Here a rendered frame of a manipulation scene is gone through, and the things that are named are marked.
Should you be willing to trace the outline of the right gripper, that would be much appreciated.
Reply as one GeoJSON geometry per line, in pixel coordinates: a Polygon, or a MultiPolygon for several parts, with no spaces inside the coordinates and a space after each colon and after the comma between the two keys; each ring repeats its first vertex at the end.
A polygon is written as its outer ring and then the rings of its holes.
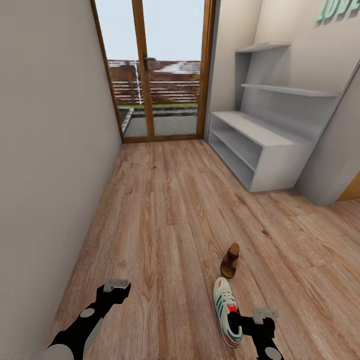
{"type": "Polygon", "coordinates": [[[270,318],[263,318],[263,324],[256,324],[252,317],[241,316],[240,310],[238,309],[237,325],[241,326],[242,334],[252,336],[253,342],[255,342],[255,337],[260,333],[275,338],[274,322],[270,318]]]}

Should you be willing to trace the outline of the sandal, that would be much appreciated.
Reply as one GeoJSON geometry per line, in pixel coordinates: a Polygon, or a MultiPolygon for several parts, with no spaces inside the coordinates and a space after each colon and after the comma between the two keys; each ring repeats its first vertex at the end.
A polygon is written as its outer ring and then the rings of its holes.
{"type": "Polygon", "coordinates": [[[239,258],[240,246],[233,243],[223,258],[220,270],[224,278],[232,279],[237,271],[237,260],[239,258]]]}

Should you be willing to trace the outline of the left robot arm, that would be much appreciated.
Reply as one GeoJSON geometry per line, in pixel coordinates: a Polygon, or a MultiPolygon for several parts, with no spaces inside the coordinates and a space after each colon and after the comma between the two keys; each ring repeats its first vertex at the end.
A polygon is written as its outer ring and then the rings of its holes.
{"type": "Polygon", "coordinates": [[[82,360],[100,334],[105,315],[114,304],[122,304],[128,298],[130,289],[128,279],[106,279],[105,285],[96,291],[95,303],[83,310],[66,331],[60,331],[35,360],[82,360]]]}

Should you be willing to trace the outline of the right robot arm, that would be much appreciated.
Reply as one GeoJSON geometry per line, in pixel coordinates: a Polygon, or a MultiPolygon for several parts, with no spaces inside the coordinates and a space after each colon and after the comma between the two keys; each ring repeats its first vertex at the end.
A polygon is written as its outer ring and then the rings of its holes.
{"type": "Polygon", "coordinates": [[[258,357],[256,360],[285,360],[279,349],[273,342],[274,322],[273,318],[279,317],[279,312],[272,308],[254,307],[253,317],[241,316],[237,310],[237,325],[241,326],[242,334],[252,336],[258,357]]]}

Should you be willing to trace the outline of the gym shoe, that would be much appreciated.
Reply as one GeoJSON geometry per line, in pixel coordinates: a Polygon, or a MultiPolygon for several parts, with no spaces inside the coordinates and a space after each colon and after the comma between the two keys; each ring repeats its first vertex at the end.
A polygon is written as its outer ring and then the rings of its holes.
{"type": "Polygon", "coordinates": [[[238,306],[225,277],[221,276],[215,281],[213,299],[223,339],[227,346],[236,349],[241,344],[243,332],[242,326],[237,323],[238,306]]]}

